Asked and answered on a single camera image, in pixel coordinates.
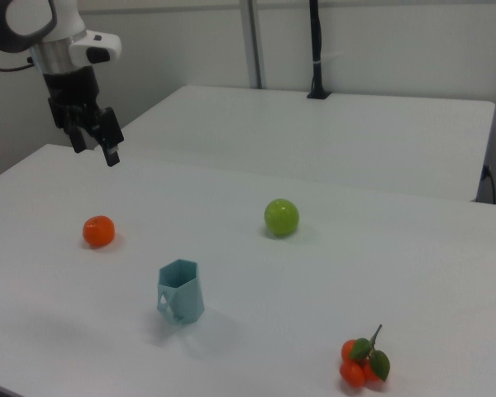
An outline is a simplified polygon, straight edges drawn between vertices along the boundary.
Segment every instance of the white table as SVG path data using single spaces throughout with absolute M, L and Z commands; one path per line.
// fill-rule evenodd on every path
M 275 240 L 265 205 L 293 200 Z M 83 222 L 117 238 L 91 250 Z M 158 269 L 197 261 L 206 311 L 156 311 Z M 334 397 L 370 337 L 392 397 L 496 395 L 496 206 L 46 146 L 0 176 L 0 385 L 25 396 Z M 378 395 L 364 390 L 363 396 Z
M 124 128 L 120 156 L 470 201 L 489 102 L 183 87 Z

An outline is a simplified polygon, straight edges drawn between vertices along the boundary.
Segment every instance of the black cable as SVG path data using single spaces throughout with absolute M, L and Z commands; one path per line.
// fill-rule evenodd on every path
M 0 72 L 18 72 L 20 70 L 25 70 L 25 69 L 32 68 L 33 66 L 34 66 L 33 64 L 29 64 L 29 65 L 24 65 L 24 66 L 20 66 L 18 68 L 12 68 L 12 69 L 3 69 L 3 68 L 0 68 Z
M 493 178 L 492 173 L 490 172 L 490 167 L 487 170 L 487 175 L 489 176 L 490 184 L 493 187 L 493 204 L 496 204 L 496 189 L 494 188 L 494 178 Z

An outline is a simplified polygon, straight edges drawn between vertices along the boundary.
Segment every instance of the light blue cup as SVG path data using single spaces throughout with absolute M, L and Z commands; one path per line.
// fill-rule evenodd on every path
M 197 321 L 204 311 L 197 263 L 178 259 L 160 269 L 158 311 L 171 324 Z

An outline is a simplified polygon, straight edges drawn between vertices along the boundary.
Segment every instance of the toy fruit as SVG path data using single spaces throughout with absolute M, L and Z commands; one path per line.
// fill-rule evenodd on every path
M 90 218 L 83 226 L 83 238 L 90 246 L 106 246 L 115 235 L 114 222 L 103 215 Z

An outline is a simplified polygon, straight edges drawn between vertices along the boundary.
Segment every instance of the green apple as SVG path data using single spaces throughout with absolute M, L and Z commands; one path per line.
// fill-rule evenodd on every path
M 266 206 L 266 227 L 276 236 L 285 236 L 296 230 L 299 223 L 299 211 L 296 206 L 284 198 L 277 198 Z

